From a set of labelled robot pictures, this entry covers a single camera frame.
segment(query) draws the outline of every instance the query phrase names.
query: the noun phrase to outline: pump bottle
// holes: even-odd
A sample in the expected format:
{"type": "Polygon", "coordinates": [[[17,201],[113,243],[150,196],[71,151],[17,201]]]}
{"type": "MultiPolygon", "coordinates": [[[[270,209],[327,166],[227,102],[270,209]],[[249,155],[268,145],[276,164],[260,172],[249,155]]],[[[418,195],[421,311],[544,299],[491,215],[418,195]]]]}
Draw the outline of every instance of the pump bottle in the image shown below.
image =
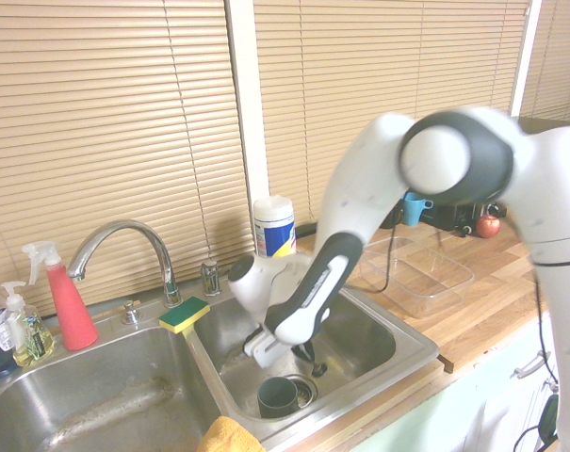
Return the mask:
{"type": "Polygon", "coordinates": [[[26,367],[49,356],[55,349],[55,340],[42,323],[38,310],[25,305],[23,297],[14,292],[15,287],[22,285],[25,285],[22,281],[2,284],[8,292],[6,308],[12,356],[19,366],[26,367]]]}
{"type": "Polygon", "coordinates": [[[57,308],[58,324],[65,348],[71,351],[90,346],[98,339],[98,330],[92,321],[84,300],[69,276],[57,253],[56,242],[33,242],[23,247],[31,259],[29,284],[35,284],[39,265],[46,264],[52,298],[57,308]]]}

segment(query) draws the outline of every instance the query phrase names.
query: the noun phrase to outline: yellow green sponge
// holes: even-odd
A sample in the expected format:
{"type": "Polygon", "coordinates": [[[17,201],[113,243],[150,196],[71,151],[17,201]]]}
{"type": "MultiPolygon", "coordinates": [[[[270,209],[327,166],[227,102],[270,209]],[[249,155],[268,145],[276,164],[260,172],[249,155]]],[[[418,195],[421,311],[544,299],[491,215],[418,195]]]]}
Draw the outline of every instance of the yellow green sponge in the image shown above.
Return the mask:
{"type": "Polygon", "coordinates": [[[181,332],[209,312],[209,305],[202,299],[190,297],[181,305],[159,317],[159,325],[171,332],[181,332]]]}

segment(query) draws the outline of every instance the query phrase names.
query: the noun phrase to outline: wooden countertop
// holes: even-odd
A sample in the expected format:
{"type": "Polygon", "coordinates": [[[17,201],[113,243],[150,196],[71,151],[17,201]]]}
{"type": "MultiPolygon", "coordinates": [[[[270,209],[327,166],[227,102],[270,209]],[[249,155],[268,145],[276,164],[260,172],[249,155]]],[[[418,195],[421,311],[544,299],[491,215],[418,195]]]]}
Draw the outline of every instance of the wooden countertop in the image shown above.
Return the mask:
{"type": "MultiPolygon", "coordinates": [[[[390,230],[379,230],[372,243],[390,235],[390,230]]],[[[528,250],[508,223],[504,222],[498,235],[490,239],[462,238],[425,223],[414,227],[400,225],[396,236],[430,247],[475,274],[475,281],[464,292],[463,302],[426,318],[408,315],[386,295],[386,290],[384,294],[367,293],[392,314],[431,338],[440,347],[439,361],[414,372],[287,449],[288,452],[350,450],[445,389],[475,365],[488,360],[496,354],[497,348],[512,342],[523,328],[537,322],[528,250]]],[[[298,250],[311,252],[313,247],[313,236],[298,240],[298,250]]],[[[348,283],[358,288],[371,287],[360,277],[358,268],[348,283]]]]}

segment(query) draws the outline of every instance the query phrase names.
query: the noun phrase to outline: apple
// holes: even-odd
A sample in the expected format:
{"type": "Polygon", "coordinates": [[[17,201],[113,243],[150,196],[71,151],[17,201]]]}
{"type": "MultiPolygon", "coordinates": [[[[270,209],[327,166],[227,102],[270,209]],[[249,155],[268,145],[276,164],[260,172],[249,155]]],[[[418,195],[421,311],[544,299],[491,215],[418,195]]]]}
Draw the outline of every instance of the apple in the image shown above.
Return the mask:
{"type": "Polygon", "coordinates": [[[500,218],[493,215],[483,215],[477,220],[477,234],[483,238],[490,238],[500,231],[500,218]]]}

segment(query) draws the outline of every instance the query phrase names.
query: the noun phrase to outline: window blinds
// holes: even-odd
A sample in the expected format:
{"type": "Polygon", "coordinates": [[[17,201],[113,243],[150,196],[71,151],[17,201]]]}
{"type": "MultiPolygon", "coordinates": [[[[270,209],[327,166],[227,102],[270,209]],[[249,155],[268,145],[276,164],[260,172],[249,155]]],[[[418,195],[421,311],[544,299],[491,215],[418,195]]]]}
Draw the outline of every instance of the window blinds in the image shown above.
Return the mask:
{"type": "Polygon", "coordinates": [[[377,115],[508,111],[528,0],[255,0],[271,194],[316,221],[322,191],[377,115]]]}
{"type": "MultiPolygon", "coordinates": [[[[114,219],[153,227],[176,276],[252,250],[222,0],[0,1],[0,282],[27,281],[22,245],[68,264],[114,219]]],[[[78,283],[87,304],[160,286],[122,231],[78,283]]],[[[51,314],[41,275],[25,299],[51,314]]]]}
{"type": "Polygon", "coordinates": [[[521,116],[570,121],[570,0],[543,0],[521,116]]]}

